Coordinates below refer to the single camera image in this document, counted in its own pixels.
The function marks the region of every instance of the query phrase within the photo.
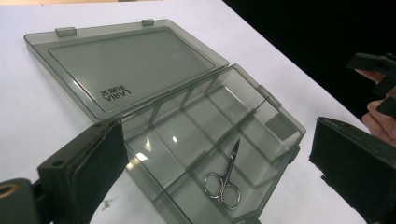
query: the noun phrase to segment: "hinged lid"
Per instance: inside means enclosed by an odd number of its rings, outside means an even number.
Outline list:
[[[25,36],[91,119],[125,116],[228,65],[169,20]]]

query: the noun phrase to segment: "scissors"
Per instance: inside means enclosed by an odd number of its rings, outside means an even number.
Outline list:
[[[238,139],[238,141],[236,141],[235,146],[233,147],[233,152],[230,155],[230,160],[227,164],[227,170],[225,172],[225,175],[219,175],[217,173],[211,172],[209,173],[206,178],[205,178],[205,183],[204,183],[204,189],[205,192],[209,195],[210,198],[218,198],[220,197],[221,199],[221,203],[228,209],[235,209],[236,206],[238,206],[239,201],[241,200],[241,191],[239,190],[239,188],[231,183],[230,181],[230,175],[231,175],[231,171],[233,170],[233,163],[235,162],[235,158],[236,158],[236,154],[238,153],[238,148],[239,148],[239,142],[241,139]],[[220,188],[219,188],[219,193],[216,195],[213,195],[212,193],[210,193],[210,191],[207,189],[207,179],[210,176],[214,176],[220,183]],[[236,191],[236,193],[238,194],[238,199],[236,201],[235,204],[227,204],[226,202],[224,202],[224,191],[229,188],[229,189],[233,189],[234,191]]]

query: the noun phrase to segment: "finger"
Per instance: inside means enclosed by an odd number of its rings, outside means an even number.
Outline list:
[[[363,124],[369,129],[370,134],[383,140],[389,141],[391,138],[381,127],[381,125],[375,120],[375,117],[368,112],[363,117],[361,117]]]
[[[390,90],[390,91],[387,93],[387,97],[388,97],[388,96],[392,96],[392,95],[396,95],[396,87],[393,87],[393,89]]]
[[[369,71],[364,71],[360,69],[355,69],[355,71],[364,77],[369,78],[370,80],[374,81],[375,84],[378,84],[382,79],[384,79],[384,75],[378,73],[378,72],[369,72]]]
[[[390,138],[385,131],[381,128],[381,126],[376,122],[375,118],[370,114],[365,114],[361,120],[366,125],[366,127],[370,130],[372,136],[384,141],[385,143],[390,144],[393,147],[396,147],[396,140]]]
[[[391,117],[384,115],[376,110],[376,108],[383,102],[383,100],[373,101],[367,105],[367,109],[370,114],[374,117],[376,122],[381,126],[385,133],[393,139],[396,139],[396,120]]]

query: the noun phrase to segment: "white surface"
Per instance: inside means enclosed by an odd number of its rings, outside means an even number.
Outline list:
[[[262,223],[365,223],[309,160],[316,118],[364,126],[220,0],[0,7],[0,181],[38,179],[36,167],[92,123],[28,51],[23,36],[170,19],[230,64],[239,63],[307,129],[297,159],[282,176]],[[163,223],[127,174],[92,223]]]

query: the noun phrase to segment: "smoked gray plastic box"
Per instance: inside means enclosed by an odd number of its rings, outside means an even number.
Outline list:
[[[126,170],[168,223],[255,223],[305,133],[239,65],[169,20],[62,28],[29,50],[94,122],[122,118]],[[241,139],[240,204],[204,191]]]

